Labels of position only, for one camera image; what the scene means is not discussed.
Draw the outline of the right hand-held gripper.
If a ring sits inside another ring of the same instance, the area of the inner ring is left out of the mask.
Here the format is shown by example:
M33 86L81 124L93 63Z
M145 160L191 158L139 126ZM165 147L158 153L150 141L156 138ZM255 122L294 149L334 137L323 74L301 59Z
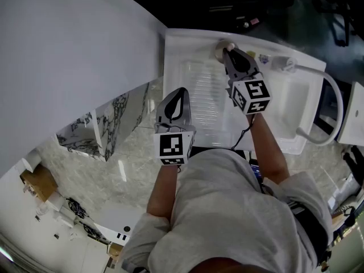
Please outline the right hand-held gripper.
M262 72L258 72L256 61L248 53L234 48L223 49L223 60L229 78L238 78L239 73L254 73L229 83L227 89L234 107L244 115L262 113L269 106L272 95Z

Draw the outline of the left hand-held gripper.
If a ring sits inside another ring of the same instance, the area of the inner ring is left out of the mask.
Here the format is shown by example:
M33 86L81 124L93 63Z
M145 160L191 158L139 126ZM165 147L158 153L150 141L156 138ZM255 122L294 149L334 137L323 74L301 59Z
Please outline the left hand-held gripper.
M167 95L156 110L154 149L162 165L187 164L196 134L191 124L189 93L186 88L178 88Z

